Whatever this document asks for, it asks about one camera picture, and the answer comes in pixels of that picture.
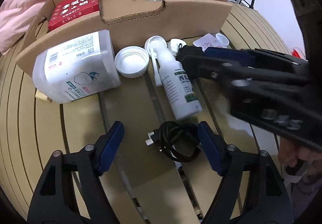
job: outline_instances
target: finger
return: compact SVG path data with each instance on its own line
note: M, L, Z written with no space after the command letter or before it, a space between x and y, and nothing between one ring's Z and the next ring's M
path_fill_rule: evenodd
M305 147L299 148L297 156L299 159L309 162L322 160L322 153L316 152Z
M297 163L297 145L289 140L281 138L279 161L284 166L294 167Z
M322 173L322 160L313 161L307 169L307 174L310 176L320 175Z

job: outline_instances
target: bottle label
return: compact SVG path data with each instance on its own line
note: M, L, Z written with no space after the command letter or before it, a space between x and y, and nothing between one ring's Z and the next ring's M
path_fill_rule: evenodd
M181 68L162 78L162 84L171 105L180 106L198 100L192 90L192 84L188 79L188 75Z
M101 57L98 32L48 49L44 71L48 83L70 100L105 90L108 74Z

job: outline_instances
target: human hand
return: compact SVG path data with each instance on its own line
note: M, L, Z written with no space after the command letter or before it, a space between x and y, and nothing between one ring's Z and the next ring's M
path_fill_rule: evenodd
M299 146L290 140L281 138L278 158L281 165L293 168L296 166L298 159L308 161L311 164L314 161L322 160L322 153Z

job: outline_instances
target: white bottle cap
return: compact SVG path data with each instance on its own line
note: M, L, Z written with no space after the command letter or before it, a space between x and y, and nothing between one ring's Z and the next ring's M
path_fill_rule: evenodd
M149 65L149 55L141 47L129 46L115 56L115 66L126 78L137 78L145 73Z
M144 49L149 53L149 56L151 57L150 48L158 49L158 48L164 48L166 47L166 41L161 36L152 36L151 38L148 38L147 41L144 44Z
M173 38L169 41L168 49L174 56L178 54L180 44L182 44L182 46L187 45L187 43L185 43L183 40L180 40L178 38Z
M216 34L216 39L218 39L223 45L229 45L229 39L221 33Z

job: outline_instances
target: cardboard box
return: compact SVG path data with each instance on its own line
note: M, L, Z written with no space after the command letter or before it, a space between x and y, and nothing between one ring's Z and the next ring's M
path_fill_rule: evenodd
M48 22L50 31L81 16L99 11L99 0L64 0L55 7Z
M17 65L32 75L38 54L70 39L107 29L115 53L126 46L144 46L147 38L165 40L217 33L232 5L226 0L100 0L100 11L68 22L36 40L38 23L50 19L64 0L48 0L30 25L22 42Z

